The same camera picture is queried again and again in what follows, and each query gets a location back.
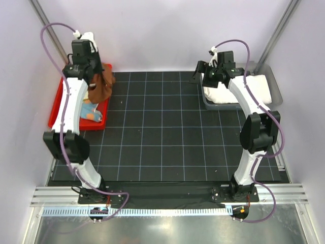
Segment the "brown towel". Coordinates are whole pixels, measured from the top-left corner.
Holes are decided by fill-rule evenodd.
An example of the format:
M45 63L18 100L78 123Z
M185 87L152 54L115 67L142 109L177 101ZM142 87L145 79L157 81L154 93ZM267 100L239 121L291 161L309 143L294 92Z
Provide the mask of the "brown towel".
M95 74L88 87L88 99L93 104L99 104L110 98L113 85L116 82L111 67L103 64L103 71Z

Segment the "white towel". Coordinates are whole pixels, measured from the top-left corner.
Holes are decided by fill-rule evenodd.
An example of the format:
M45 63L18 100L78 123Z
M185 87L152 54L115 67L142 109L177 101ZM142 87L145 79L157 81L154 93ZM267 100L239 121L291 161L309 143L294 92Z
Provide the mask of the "white towel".
M230 89L219 82L218 88L203 87L206 99L214 104L238 104L237 98L248 98L253 101L251 94L261 103L271 104L272 98L265 75L247 76L246 84L242 76L236 77L230 83Z

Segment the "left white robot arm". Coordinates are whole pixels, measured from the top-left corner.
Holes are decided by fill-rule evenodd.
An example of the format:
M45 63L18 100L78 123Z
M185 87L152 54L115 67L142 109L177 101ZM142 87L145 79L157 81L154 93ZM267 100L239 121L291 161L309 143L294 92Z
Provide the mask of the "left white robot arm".
M102 176L95 170L89 154L90 145L80 136L80 115L88 86L95 74L102 71L100 56L93 41L72 41L72 61L60 72L62 96L56 117L43 140L55 159L66 164L70 173L81 181L76 191L80 204L103 204L107 190Z

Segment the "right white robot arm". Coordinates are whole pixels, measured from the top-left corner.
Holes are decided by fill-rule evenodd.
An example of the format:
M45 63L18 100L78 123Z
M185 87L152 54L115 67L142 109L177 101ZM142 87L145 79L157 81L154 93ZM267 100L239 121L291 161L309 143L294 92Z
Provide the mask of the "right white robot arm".
M271 111L253 94L248 82L254 76L236 66L232 51L217 52L213 48L209 53L211 60L198 61L190 82L209 88L217 88L222 83L235 96L245 114L246 121L240 132L241 160L227 191L232 201L244 201L253 193L255 175L262 158L276 142L280 114Z

